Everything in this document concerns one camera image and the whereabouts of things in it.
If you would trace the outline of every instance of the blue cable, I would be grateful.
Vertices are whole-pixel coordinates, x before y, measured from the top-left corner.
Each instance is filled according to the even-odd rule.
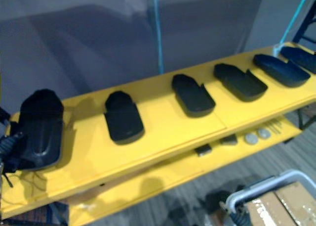
[[[300,11],[301,11],[302,6],[303,6],[304,3],[305,3],[305,0],[301,0],[300,4],[298,5],[298,7],[297,7],[297,9],[296,9],[296,11],[295,11],[295,13],[294,13],[294,15],[293,15],[291,21],[290,21],[290,23],[288,24],[288,26],[287,26],[287,28],[286,28],[286,30],[285,30],[285,32],[284,32],[284,35],[283,35],[283,37],[282,37],[282,39],[281,39],[281,41],[280,41],[280,44],[284,43],[284,40],[285,40],[287,34],[289,33],[291,27],[293,26],[293,23],[295,22],[295,20],[296,20],[298,14],[300,13]]]
[[[159,67],[159,74],[163,74],[164,67],[163,67],[162,39],[161,39],[158,0],[154,0],[154,10],[155,10],[156,33],[157,33],[157,43],[158,43],[158,67]]]

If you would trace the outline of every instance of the yellow shelf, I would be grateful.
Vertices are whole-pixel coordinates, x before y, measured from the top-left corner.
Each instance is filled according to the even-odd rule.
[[[282,124],[282,128],[276,125],[274,128],[277,128],[280,134],[272,133],[269,139],[260,139],[256,145],[245,143],[244,133],[254,132],[258,127],[267,128],[265,124],[239,133],[238,144],[235,146],[221,145],[216,141],[210,144],[212,152],[205,156],[198,157],[194,151],[190,150],[156,164],[138,175],[126,177],[124,180],[118,179],[114,183],[109,182],[104,186],[69,198],[67,200],[69,224],[77,226],[90,223],[301,132],[284,117],[277,119]]]
[[[63,100],[60,162],[41,171],[9,175],[14,188],[3,184],[3,218],[67,198],[316,100],[315,75],[301,87],[283,87],[252,64],[257,53],[272,54],[272,47]],[[253,102],[239,101],[212,75],[220,62],[250,68],[268,85],[267,92]],[[179,73],[205,83],[216,102],[211,114],[200,118],[184,114],[171,88],[172,77]],[[145,127],[143,137],[127,145],[110,139],[103,115],[105,100],[117,90],[132,96]],[[18,114],[12,120],[18,120]]]

